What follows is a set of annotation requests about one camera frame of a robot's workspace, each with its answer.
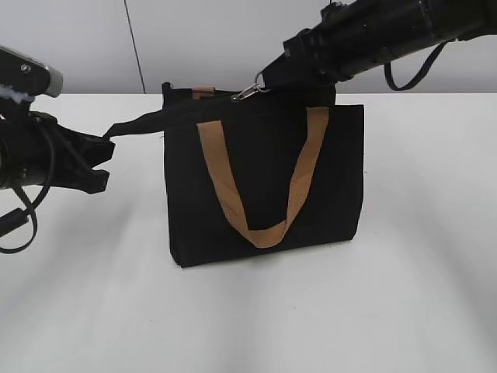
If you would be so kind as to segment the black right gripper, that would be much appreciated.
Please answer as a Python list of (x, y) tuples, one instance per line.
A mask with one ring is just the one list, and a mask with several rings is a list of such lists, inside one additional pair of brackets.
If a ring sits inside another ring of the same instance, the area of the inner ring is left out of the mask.
[(284, 52), (262, 70), (268, 89), (329, 84), (349, 80), (334, 59), (324, 32), (303, 29), (283, 42)]

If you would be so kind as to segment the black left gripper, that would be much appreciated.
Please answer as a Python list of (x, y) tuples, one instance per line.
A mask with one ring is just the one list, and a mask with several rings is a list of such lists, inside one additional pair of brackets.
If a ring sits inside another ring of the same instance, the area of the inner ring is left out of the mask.
[(10, 188), (14, 176), (21, 186), (43, 185), (50, 166), (50, 146), (41, 130), (47, 130), (55, 154), (51, 186), (85, 193), (106, 190), (109, 172), (77, 166), (75, 157), (98, 166), (113, 157), (115, 144), (92, 134), (62, 127), (50, 114), (31, 112), (19, 125), (1, 121), (1, 188)]

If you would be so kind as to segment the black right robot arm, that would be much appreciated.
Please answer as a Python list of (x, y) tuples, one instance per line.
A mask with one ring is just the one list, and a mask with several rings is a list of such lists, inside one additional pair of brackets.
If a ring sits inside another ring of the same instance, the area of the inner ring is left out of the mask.
[(453, 40), (496, 33), (494, 1), (330, 2), (320, 22), (284, 41), (262, 70), (267, 89), (334, 85)]

